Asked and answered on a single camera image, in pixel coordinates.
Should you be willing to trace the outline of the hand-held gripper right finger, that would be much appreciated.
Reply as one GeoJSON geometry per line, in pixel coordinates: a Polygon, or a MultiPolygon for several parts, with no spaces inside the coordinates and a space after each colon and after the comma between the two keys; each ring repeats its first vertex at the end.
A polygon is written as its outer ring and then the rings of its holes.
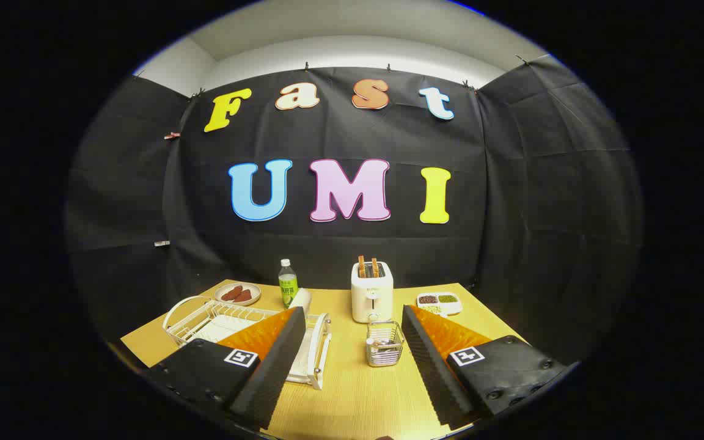
{"type": "Polygon", "coordinates": [[[489,338],[408,304],[403,335],[439,423],[490,425],[540,399],[565,364],[514,335],[489,338]]]}

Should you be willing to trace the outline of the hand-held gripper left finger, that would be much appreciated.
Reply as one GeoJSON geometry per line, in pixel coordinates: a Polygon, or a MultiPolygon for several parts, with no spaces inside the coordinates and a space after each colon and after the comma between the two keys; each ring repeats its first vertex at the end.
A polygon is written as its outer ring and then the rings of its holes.
{"type": "Polygon", "coordinates": [[[146,381],[214,422],[266,429],[306,331],[302,307],[211,342],[196,338],[145,370],[146,381]]]}

